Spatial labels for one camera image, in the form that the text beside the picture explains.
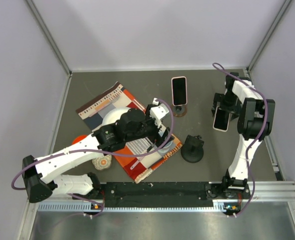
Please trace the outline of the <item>grey phone stand wooden base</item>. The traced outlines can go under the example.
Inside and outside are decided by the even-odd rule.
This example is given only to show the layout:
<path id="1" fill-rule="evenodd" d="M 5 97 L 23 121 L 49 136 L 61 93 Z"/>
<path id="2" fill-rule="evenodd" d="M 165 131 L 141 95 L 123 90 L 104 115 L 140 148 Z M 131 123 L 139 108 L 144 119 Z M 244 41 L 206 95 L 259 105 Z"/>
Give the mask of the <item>grey phone stand wooden base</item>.
<path id="1" fill-rule="evenodd" d="M 183 117 L 187 113 L 187 105 L 173 105 L 171 109 L 174 117 Z"/>

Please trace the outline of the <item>black round base clamp stand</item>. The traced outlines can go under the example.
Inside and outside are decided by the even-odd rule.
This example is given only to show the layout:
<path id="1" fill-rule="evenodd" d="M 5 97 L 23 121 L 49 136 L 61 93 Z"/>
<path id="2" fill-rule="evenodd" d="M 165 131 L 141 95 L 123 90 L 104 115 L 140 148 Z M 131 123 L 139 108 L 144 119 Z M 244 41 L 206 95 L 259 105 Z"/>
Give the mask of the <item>black round base clamp stand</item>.
<path id="1" fill-rule="evenodd" d="M 181 156 L 188 163 L 198 163 L 204 156 L 204 141 L 200 135 L 188 135 L 181 147 Z"/>

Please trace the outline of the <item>pink case smartphone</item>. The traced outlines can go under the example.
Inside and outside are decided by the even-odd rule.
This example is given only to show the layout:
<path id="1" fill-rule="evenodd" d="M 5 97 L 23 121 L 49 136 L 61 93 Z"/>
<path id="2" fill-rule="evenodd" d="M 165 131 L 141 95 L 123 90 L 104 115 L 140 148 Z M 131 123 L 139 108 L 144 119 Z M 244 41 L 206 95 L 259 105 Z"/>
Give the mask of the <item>pink case smartphone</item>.
<path id="1" fill-rule="evenodd" d="M 184 106 L 188 103 L 187 78 L 176 76 L 171 79 L 172 104 Z"/>

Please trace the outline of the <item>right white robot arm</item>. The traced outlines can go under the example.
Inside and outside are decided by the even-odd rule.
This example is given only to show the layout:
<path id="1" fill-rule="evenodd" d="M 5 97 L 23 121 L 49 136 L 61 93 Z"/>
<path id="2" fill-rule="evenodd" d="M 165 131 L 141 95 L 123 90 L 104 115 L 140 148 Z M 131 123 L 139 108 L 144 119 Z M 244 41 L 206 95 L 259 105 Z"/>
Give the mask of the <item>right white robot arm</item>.
<path id="1" fill-rule="evenodd" d="M 262 96 L 248 77 L 236 72 L 226 75 L 225 92 L 215 93 L 213 98 L 212 127 L 227 132 L 230 121 L 236 119 L 239 142 L 222 182 L 212 183 L 206 191 L 210 198 L 233 198 L 247 191 L 249 168 L 258 147 L 272 131 L 275 106 L 275 101 Z"/>

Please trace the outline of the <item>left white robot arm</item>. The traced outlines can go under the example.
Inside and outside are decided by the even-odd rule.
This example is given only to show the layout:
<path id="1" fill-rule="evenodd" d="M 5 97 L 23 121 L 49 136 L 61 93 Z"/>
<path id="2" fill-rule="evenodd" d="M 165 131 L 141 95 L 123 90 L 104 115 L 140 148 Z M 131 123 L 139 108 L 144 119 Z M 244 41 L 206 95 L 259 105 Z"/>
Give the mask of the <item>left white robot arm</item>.
<path id="1" fill-rule="evenodd" d="M 90 199 L 100 195 L 101 184 L 94 173 L 66 175 L 65 172 L 87 161 L 108 154 L 118 155 L 128 142 L 148 138 L 160 146 L 170 137 L 160 135 L 162 120 L 169 114 L 164 104 L 150 105 L 146 111 L 121 107 L 111 110 L 102 126 L 81 141 L 51 155 L 22 160 L 22 178 L 30 203 L 39 203 L 52 195 L 77 194 Z"/>

